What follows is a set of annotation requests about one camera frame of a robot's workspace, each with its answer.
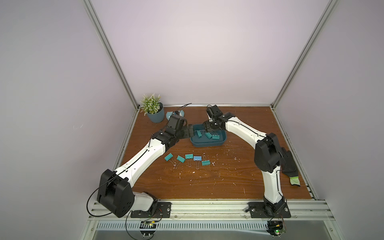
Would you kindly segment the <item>teal plastic storage box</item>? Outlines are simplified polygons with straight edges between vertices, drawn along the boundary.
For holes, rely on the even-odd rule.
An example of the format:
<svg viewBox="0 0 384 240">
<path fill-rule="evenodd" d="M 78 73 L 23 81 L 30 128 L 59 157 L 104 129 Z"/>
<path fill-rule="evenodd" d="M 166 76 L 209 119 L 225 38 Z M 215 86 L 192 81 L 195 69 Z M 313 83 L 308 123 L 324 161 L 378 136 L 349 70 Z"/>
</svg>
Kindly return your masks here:
<svg viewBox="0 0 384 240">
<path fill-rule="evenodd" d="M 215 131 L 220 135 L 221 138 L 219 140 L 212 140 L 212 139 L 207 139 L 205 137 L 198 138 L 196 134 L 196 130 L 205 130 L 203 124 L 193 125 L 193 129 L 194 129 L 195 135 L 192 138 L 190 138 L 190 141 L 193 144 L 193 146 L 196 148 L 218 147 L 223 145 L 224 142 L 227 140 L 227 134 L 225 130 Z"/>
</svg>

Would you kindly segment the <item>teal binder clip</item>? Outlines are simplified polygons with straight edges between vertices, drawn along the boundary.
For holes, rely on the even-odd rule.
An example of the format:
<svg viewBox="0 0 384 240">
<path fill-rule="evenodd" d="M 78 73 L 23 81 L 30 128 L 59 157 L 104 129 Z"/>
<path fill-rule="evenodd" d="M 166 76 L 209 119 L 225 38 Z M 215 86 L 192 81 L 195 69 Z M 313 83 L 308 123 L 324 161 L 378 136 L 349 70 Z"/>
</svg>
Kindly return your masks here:
<svg viewBox="0 0 384 240">
<path fill-rule="evenodd" d="M 178 155 L 177 158 L 176 158 L 176 161 L 175 161 L 175 165 L 174 165 L 174 168 L 177 169 L 178 166 L 182 163 L 185 162 L 185 158 L 183 158 L 182 156 Z"/>
<path fill-rule="evenodd" d="M 192 166 L 192 161 L 194 159 L 194 155 L 193 154 L 186 154 L 185 159 L 188 163 L 188 167 L 190 168 Z"/>
<path fill-rule="evenodd" d="M 202 156 L 202 166 L 209 166 L 211 164 L 210 160 L 208 160 L 205 153 Z"/>
<path fill-rule="evenodd" d="M 167 162 L 171 162 L 173 164 L 173 166 L 175 167 L 176 162 L 174 161 L 173 157 L 174 157 L 174 155 L 172 153 L 169 153 L 168 155 L 165 156 L 165 160 Z"/>
</svg>

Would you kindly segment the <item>blue binder clip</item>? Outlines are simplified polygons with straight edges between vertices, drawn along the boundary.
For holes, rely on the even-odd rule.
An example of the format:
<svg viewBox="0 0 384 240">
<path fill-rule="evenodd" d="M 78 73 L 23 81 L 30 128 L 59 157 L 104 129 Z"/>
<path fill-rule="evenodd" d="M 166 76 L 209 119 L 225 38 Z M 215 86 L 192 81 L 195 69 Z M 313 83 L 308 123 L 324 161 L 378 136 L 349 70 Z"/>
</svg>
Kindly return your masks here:
<svg viewBox="0 0 384 240">
<path fill-rule="evenodd" d="M 201 156 L 194 156 L 193 160 L 196 163 L 196 170 L 199 170 L 200 169 L 200 163 L 202 161 L 202 157 Z"/>
</svg>

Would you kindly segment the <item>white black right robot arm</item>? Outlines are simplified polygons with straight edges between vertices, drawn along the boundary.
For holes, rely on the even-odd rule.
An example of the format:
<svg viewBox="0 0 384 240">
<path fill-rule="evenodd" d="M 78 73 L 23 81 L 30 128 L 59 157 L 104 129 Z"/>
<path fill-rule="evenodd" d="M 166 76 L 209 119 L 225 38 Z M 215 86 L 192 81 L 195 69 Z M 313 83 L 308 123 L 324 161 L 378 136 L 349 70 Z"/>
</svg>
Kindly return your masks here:
<svg viewBox="0 0 384 240">
<path fill-rule="evenodd" d="M 206 111 L 209 116 L 209 120 L 204 122 L 207 132 L 226 130 L 255 149 L 254 162 L 262 171 L 264 180 L 264 212 L 267 217 L 290 218 L 286 198 L 282 193 L 280 174 L 298 178 L 299 172 L 292 153 L 280 146 L 275 134 L 258 131 L 232 113 L 222 113 L 216 105 L 208 105 Z"/>
</svg>

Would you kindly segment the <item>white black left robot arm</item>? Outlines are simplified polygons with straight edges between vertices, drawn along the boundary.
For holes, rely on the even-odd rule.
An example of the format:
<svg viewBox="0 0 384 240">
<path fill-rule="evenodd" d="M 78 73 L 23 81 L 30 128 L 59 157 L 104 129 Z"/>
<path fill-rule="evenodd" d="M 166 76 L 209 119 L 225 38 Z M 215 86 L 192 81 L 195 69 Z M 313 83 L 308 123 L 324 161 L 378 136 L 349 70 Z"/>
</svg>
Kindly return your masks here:
<svg viewBox="0 0 384 240">
<path fill-rule="evenodd" d="M 158 199 L 149 193 L 137 193 L 133 187 L 145 170 L 181 139 L 194 136 L 193 126 L 179 115 L 151 135 L 148 143 L 128 162 L 115 170 L 105 170 L 97 189 L 97 201 L 116 217 L 142 211 L 151 217 L 157 214 Z"/>
</svg>

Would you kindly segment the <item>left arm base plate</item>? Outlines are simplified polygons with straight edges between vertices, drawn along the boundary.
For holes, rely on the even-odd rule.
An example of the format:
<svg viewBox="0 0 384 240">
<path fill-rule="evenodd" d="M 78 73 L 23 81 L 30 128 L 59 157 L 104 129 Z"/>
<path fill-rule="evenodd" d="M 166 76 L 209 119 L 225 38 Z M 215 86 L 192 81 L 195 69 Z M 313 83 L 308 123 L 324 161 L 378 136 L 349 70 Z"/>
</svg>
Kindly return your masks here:
<svg viewBox="0 0 384 240">
<path fill-rule="evenodd" d="M 131 218 L 152 219 L 152 218 L 170 218 L 172 210 L 171 202 L 156 202 L 148 211 L 132 211 Z"/>
</svg>

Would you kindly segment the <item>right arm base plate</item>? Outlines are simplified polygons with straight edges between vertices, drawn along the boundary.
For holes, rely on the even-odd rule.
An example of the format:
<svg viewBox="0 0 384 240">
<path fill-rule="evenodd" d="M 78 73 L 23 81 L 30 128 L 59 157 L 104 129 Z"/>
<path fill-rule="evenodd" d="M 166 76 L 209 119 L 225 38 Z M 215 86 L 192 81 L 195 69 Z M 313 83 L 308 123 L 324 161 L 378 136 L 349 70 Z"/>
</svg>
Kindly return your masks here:
<svg viewBox="0 0 384 240">
<path fill-rule="evenodd" d="M 291 218 L 288 204 L 284 201 L 277 204 L 264 202 L 249 202 L 246 212 L 251 214 L 251 218 Z"/>
</svg>

